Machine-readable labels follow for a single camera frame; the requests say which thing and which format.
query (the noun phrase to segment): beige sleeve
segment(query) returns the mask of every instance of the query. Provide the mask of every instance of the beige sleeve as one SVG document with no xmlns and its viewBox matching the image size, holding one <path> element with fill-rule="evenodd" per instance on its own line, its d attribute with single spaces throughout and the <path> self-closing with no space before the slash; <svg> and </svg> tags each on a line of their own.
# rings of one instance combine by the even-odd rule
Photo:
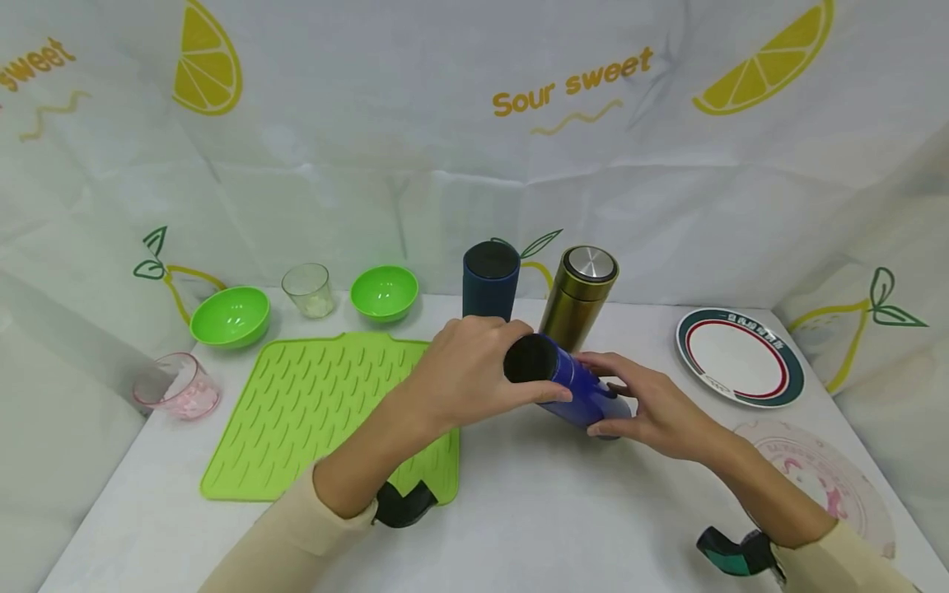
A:
<svg viewBox="0 0 949 593">
<path fill-rule="evenodd" d="M 303 472 L 237 542 L 199 593 L 309 593 L 330 560 L 359 541 L 376 515 L 376 501 L 341 519 Z"/>
<path fill-rule="evenodd" d="M 916 593 L 912 583 L 846 523 L 798 549 L 772 545 L 786 593 Z"/>
</svg>

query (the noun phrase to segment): pink cup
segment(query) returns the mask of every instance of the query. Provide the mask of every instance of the pink cup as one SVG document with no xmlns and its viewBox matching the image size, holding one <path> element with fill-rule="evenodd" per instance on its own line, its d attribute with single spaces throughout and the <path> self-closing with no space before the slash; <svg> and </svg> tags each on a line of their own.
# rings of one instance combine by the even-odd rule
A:
<svg viewBox="0 0 949 593">
<path fill-rule="evenodd" d="M 194 356 L 176 352 L 152 362 L 139 373 L 132 386 L 132 397 L 154 410 L 196 420 L 214 409 L 220 390 Z"/>
</svg>

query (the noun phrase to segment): drinking glass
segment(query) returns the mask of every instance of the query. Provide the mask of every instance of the drinking glass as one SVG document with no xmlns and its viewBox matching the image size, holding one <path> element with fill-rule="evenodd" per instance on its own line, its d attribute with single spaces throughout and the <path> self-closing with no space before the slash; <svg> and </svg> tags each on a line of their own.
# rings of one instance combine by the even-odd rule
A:
<svg viewBox="0 0 949 593">
<path fill-rule="evenodd" d="M 142 369 L 132 386 L 132 397 L 154 410 L 196 420 L 214 409 L 220 389 L 194 356 L 176 352 Z"/>
<path fill-rule="evenodd" d="M 329 286 L 329 270 L 321 264 L 291 268 L 280 286 L 304 317 L 320 319 L 333 312 L 336 303 Z"/>
</svg>

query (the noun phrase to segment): blue thermos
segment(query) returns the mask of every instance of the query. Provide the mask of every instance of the blue thermos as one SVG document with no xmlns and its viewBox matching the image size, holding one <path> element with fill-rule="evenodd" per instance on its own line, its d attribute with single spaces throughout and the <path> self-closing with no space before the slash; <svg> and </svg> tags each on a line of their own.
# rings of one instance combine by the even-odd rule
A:
<svg viewBox="0 0 949 593">
<path fill-rule="evenodd" d="M 507 243 L 485 241 L 465 252 L 461 315 L 511 320 L 521 257 Z"/>
<path fill-rule="evenodd" d="M 504 357 L 504 375 L 512 383 L 552 380 L 568 388 L 573 401 L 539 405 L 584 430 L 603 419 L 632 417 L 629 406 L 599 377 L 544 334 L 524 336 L 511 346 Z"/>
</svg>

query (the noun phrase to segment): hand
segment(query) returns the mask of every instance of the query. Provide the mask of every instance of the hand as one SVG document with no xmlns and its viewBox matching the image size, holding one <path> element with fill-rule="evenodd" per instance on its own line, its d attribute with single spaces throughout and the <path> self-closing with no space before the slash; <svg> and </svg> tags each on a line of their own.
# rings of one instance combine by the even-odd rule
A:
<svg viewBox="0 0 949 593">
<path fill-rule="evenodd" d="M 609 383 L 610 389 L 639 403 L 634 417 L 602 420 L 591 425 L 588 434 L 625 436 L 667 457 L 703 464 L 721 453 L 735 438 L 702 412 L 663 373 L 613 352 L 585 352 L 576 358 L 596 375 L 619 377 L 625 385 Z"/>
<path fill-rule="evenodd" d="M 511 383 L 504 377 L 508 349 L 532 332 L 522 321 L 498 317 L 453 319 L 382 403 L 398 406 L 442 435 L 528 403 L 570 401 L 570 391 L 552 381 Z"/>
</svg>

